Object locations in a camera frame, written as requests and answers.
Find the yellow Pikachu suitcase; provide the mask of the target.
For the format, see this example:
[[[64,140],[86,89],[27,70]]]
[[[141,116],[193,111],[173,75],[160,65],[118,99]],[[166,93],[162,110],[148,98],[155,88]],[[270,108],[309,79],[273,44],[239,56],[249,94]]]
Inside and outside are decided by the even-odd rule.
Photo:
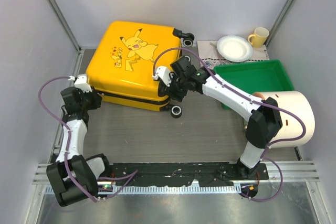
[[[88,64],[88,82],[105,102],[169,110],[179,118],[181,107],[170,103],[165,84],[152,76],[157,68],[171,70],[171,63],[181,57],[180,47],[192,46],[194,39],[192,33],[174,27],[113,21]]]

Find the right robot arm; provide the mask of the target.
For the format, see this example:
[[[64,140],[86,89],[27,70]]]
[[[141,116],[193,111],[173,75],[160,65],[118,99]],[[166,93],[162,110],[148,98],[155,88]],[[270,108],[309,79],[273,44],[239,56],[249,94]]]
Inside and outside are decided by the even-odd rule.
[[[226,82],[207,66],[196,69],[189,57],[180,57],[170,67],[154,66],[153,76],[159,93],[182,101],[188,91],[211,97],[237,112],[247,123],[246,147],[237,161],[237,173],[250,179],[256,173],[263,152],[282,128],[278,103],[250,95]]]

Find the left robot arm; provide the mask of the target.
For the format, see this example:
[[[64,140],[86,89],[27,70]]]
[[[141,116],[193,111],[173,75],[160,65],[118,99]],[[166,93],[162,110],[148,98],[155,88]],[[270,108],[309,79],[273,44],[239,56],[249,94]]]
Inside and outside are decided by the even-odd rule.
[[[65,108],[62,117],[64,136],[56,161],[47,166],[46,174],[58,204],[66,207],[88,196],[98,195],[98,180],[105,182],[112,174],[103,154],[83,157],[83,142],[88,129],[89,110],[101,106],[102,97],[92,86],[66,88],[61,91]]]

